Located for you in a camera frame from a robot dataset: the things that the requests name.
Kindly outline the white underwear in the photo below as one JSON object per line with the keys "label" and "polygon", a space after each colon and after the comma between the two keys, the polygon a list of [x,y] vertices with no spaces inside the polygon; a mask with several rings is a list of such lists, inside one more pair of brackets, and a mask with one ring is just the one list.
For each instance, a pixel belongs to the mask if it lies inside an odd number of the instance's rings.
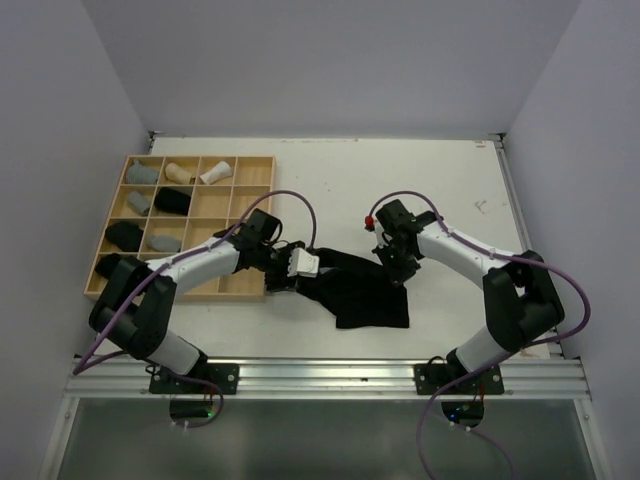
{"label": "white underwear", "polygon": [[231,165],[226,161],[216,163],[212,168],[199,175],[199,179],[206,185],[213,185],[220,180],[233,175]]}

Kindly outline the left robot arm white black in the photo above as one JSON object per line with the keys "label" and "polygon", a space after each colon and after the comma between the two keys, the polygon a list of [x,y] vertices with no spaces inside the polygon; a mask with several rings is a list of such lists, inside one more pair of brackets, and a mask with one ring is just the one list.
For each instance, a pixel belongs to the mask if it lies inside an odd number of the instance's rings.
{"label": "left robot arm white black", "polygon": [[277,248],[272,236],[281,226],[276,217],[256,209],[248,221],[192,249],[146,262],[122,256],[89,315],[96,340],[109,340],[125,354],[161,367],[185,392],[201,390],[213,381],[207,356],[170,331],[174,301],[211,280],[249,269],[291,288],[295,278],[289,274],[290,257],[305,243]]}

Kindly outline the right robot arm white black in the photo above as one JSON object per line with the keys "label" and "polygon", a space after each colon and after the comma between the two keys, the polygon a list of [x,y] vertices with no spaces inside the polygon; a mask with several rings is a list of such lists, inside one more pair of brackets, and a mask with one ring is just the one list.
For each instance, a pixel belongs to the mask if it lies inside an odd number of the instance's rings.
{"label": "right robot arm white black", "polygon": [[364,226],[376,234],[373,253],[394,285],[404,284],[420,269],[420,261],[429,259],[482,291],[485,325],[448,353],[442,364],[426,368],[431,381],[468,392],[481,380],[480,367],[527,347],[565,318],[550,274],[534,251],[516,255],[491,250],[456,233],[440,214],[414,215],[399,200],[367,215]]}

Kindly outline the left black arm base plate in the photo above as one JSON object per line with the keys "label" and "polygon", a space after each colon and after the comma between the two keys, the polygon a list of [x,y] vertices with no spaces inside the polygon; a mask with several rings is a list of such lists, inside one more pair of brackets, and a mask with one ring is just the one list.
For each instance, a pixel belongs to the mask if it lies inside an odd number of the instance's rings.
{"label": "left black arm base plate", "polygon": [[200,363],[186,374],[188,380],[178,379],[166,368],[149,365],[145,372],[151,376],[151,394],[198,395],[211,392],[204,381],[216,385],[224,395],[235,395],[239,382],[239,365],[234,363]]}

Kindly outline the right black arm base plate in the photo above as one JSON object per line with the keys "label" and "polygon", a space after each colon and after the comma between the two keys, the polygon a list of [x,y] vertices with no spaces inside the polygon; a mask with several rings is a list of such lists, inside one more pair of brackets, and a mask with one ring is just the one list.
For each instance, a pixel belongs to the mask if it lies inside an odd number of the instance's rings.
{"label": "right black arm base plate", "polygon": [[443,391],[444,395],[502,395],[505,392],[499,367],[492,367],[470,379],[459,381],[458,378],[464,374],[459,366],[449,365],[440,356],[433,357],[426,363],[413,365],[413,380],[418,395],[432,395],[454,381],[456,384]]}

